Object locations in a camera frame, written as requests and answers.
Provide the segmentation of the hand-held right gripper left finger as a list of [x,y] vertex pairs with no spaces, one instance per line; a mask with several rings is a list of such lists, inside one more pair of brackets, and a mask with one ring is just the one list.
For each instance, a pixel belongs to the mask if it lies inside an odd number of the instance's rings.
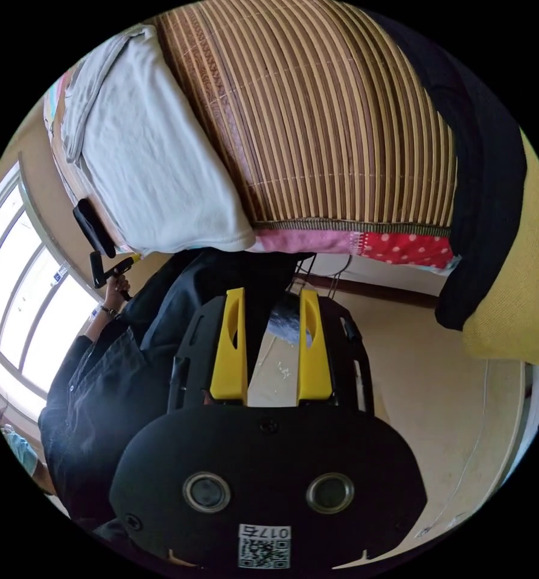
[[210,395],[216,402],[245,402],[248,389],[244,288],[226,293]]

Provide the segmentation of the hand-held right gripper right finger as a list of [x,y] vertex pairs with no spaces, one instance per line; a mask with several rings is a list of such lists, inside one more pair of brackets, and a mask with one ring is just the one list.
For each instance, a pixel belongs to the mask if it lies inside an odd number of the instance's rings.
[[303,289],[300,294],[298,402],[325,402],[333,394],[319,296]]

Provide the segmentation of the person's left hand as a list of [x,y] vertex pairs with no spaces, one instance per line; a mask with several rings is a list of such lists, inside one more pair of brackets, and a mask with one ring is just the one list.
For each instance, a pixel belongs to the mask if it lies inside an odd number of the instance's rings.
[[128,293],[130,284],[124,274],[108,278],[103,306],[108,310],[120,311],[127,301],[124,293]]

